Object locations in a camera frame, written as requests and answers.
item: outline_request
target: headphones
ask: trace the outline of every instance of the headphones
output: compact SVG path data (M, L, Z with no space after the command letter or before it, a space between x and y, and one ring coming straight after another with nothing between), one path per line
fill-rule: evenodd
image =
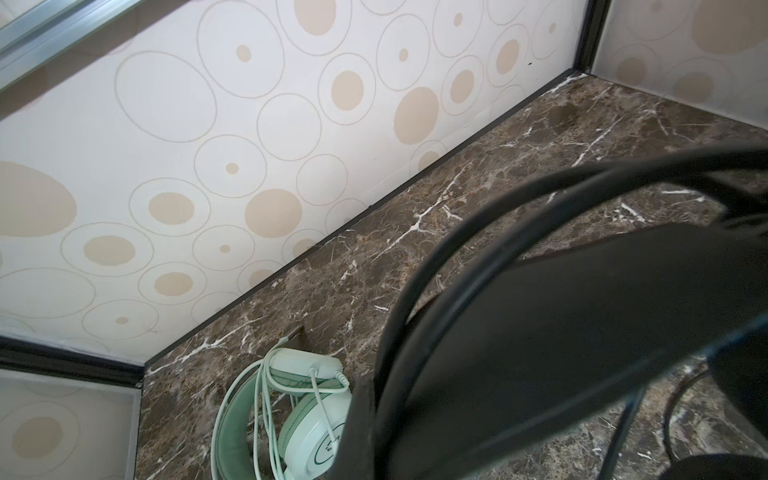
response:
M311 480L333 464L352 402L349 380L337 358L280 348L288 338L281 338L262 360L245 368L227 390L211 439L214 480L261 480L259 417L269 439L270 466L276 480ZM272 420L273 390L290 396L293 407L279 436ZM248 450L246 431L251 409L255 419L253 455Z

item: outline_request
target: beige dot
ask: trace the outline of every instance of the beige dot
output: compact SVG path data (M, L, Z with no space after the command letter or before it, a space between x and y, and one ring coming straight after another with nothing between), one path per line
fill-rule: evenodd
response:
M707 53L732 55L768 39L766 0L703 0L690 37Z
M362 92L362 79L354 71L343 71L333 79L331 98L341 110L349 111L360 105Z
M713 90L714 82L708 74L692 71L680 77L672 88L672 93L682 100L700 104L712 95Z
M235 55L237 55L240 61L249 61L250 48L245 45L238 45L237 48L235 48Z
M423 154L421 158L419 158L419 171L424 170L429 165L432 165L435 163L435 160L437 160L440 156L437 155L437 152L434 151L428 151L427 153Z
M64 431L58 420L35 417L18 427L11 446L22 458L42 458L53 452L63 438Z
M406 145L424 140L437 123L437 95L426 87L414 88L402 98L395 112L395 135Z
M305 238L303 240L299 240L296 242L296 245L293 246L293 256L298 257L302 253L306 252L312 246L315 244L315 240L312 240L311 238Z
M169 272L154 281L154 289L161 295L179 296L192 289L192 277L182 272Z
M274 272L272 270L256 270L250 274L250 277L248 278L248 284L251 288L254 288L259 283L262 283L264 280L270 278L270 275L273 273Z
M99 265L116 266L128 263L136 256L134 245L123 237L104 235L91 238L84 246L83 253L91 262Z
M0 235L43 237L74 221L72 194L34 168L0 161Z
M245 207L245 223L258 236L283 237L299 226L301 204L296 195L275 189L256 194Z
M648 69L642 60L629 57L616 69L616 79L628 85L639 85L648 75Z
M475 86L475 74L469 70L462 70L451 83L451 100L455 103L463 103Z
M293 0L296 20L306 33L324 35L336 21L336 0Z
M149 214L166 225L181 225L194 215L194 204L182 194L165 192L149 200Z
M508 73L518 63L518 58L520 58L520 43L517 40L508 41L498 51L496 71L502 75Z

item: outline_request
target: thin black cable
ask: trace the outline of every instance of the thin black cable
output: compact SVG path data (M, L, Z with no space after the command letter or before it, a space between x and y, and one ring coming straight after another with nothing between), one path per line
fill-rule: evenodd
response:
M432 278L454 253L499 217L551 192L573 187L596 174L626 164L626 161L586 164L538 178L492 200L452 230L411 275L384 325L374 368L376 400L381 397L392 364L405 338L406 324L413 307ZM744 214L768 209L768 202L765 200L706 175L691 175L677 182L712 197L724 205L729 213Z
M713 170L768 167L765 145L714 146L632 162L596 175L511 228L440 295L401 347L379 400L374 431L376 457L386 457L408 395L442 337L474 298L526 250L562 224L614 197L648 184Z
M605 452L605 458L603 458L603 466L600 467L600 473L598 474L598 480L611 480L614 476L614 470L616 464L619 461L619 453L621 447L624 446L624 442L629 435L629 428L632 426L634 417L637 412L640 411L640 405L643 403L643 397L645 396L645 387L638 390L629 402L624 407L624 411L621 412L619 423L616 424L616 432L611 437L611 444L608 446L608 451Z
M672 415L674 414L674 410L677 408L677 404L680 403L683 395L685 395L685 393L690 390L692 386L696 385L699 380L709 376L709 374L709 369L706 369L698 372L696 375L688 379L683 380L680 382L680 385L677 386L677 390L675 390L667 402L667 408L664 410L664 420L661 423L661 435L664 442L664 451L667 453L667 457L670 459L670 463L672 464L680 461L680 457L677 456L677 453L675 453L674 449L672 448L672 438L670 437L670 424L672 423Z

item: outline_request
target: marble surface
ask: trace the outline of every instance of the marble surface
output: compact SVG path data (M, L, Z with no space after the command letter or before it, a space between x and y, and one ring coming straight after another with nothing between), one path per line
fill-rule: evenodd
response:
M371 372L379 334L405 281L463 217L500 192L586 162L735 140L768 141L768 131L597 78L568 79L151 365L144 383L136 478L210 478L210 433L227 386L298 324L306 327L297 340L301 348L338 356L351 379ZM768 186L765 177L728 177L754 190ZM547 200L509 214L466 245L422 301L450 283L499 232ZM705 223L718 211L699 194L657 185L601 205L529 254L656 223ZM651 386L615 478L656 478L664 470L664 405L680 378L696 368L692 359ZM709 380L697 389L675 417L679 455L765 455L763 440L743 426ZM277 409L284 410L284 405L277 404ZM620 410L612 406L473 478L593 478Z

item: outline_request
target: black corner trim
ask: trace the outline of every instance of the black corner trim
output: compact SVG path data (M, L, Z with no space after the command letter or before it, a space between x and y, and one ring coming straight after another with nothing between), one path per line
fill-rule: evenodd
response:
M137 388L144 367L0 336L0 368Z
M277 280L278 278L280 278L287 270L289 270L292 266L296 265L298 262L300 262L300 261L304 260L305 258L307 258L309 255L312 254L312 252L314 252L315 250L319 249L320 247L322 247L326 243L328 243L331 240L333 240L334 237L336 237L340 233L343 233L345 230L349 229L352 225L354 225L355 223L361 221L364 217L368 217L374 211L378 210L379 207L381 207L383 204L389 202L392 198L394 198L397 195L399 195L406 188L410 187L411 185L413 185L417 181L419 181L422 178L424 178L427 175L429 175L433 170L435 170L436 168L440 167L440 165L444 164L446 161L448 161L451 157L456 155L458 152L464 150L465 148L467 148L468 145L470 145L471 143L476 141L478 138L480 138L483 135L487 134L490 130L496 128L496 126L499 125L501 122L503 122L507 118L510 118L513 114L516 114L517 112L519 112L520 110L525 108L529 103L531 103L536 98L539 98L543 94L545 94L548 91L550 91L552 88L554 88L555 86L560 84L563 80L565 80L567 77L569 77L573 73L574 73L574 69L573 68L569 68L568 70L566 70L563 73L559 74L557 77L555 77L552 80L550 80L545 86L539 88L537 91L535 91L534 93L532 93L529 96L527 96L519 104L517 104L514 107L510 108L509 110L507 110L505 113L503 113L500 117L498 117L495 120L493 120L491 123L485 125L479 132L477 132L476 134L472 135L470 138L467 138L466 140L464 140L458 147L456 147L453 150L449 151L447 154L445 154L442 157L440 157L435 163L429 165L424 170L418 172L416 175L414 175L413 177L409 178L404 184L401 184L395 190L389 192L387 195L384 196L384 198L382 198L381 200L379 200L375 204L373 204L370 207L368 207L367 209L365 209L365 211L363 211L360 215L358 215L357 217L351 219L349 222L345 223L344 225L342 225L341 227L336 229L333 233L331 233L328 237L323 239L320 243L318 243L314 247L310 248L306 252L302 253L299 257L294 259L292 262L288 263L286 266L284 266L280 270L278 270L275 273L273 273L271 276L269 276L269 278L264 280L262 283L259 283L254 288L248 290L245 294L243 294L242 296L238 297L235 301L233 301L229 305L225 306L223 309L219 310L217 313L214 314L214 316L212 316L208 320L202 322L200 325L198 325L197 327L192 329L189 333L187 333L186 335L182 336L181 338L179 338L175 342L171 343L169 346L167 346L165 349L163 349L162 352L160 352L157 355L155 355L152 358L150 358L147 361L147 363L145 364L145 366L149 367L150 365L152 365L153 363L155 363L159 359L163 358L168 353L170 353L171 350L175 349L176 347L178 347L182 343L186 342L187 340L189 340L190 338L195 336L202 329L204 329L205 327L209 326L211 323L213 323L217 319L219 319L219 317L221 317L223 314L227 313L233 307L238 305L240 302L244 301L246 298L248 298L249 296L253 295L257 290L261 290L266 285L269 285L272 282L274 282L275 280Z
M598 53L600 37L603 34L605 20L608 17L608 9L611 0L589 0L587 10L584 13L584 22L581 27L581 37L576 50L574 68L589 73L594 63L594 57Z

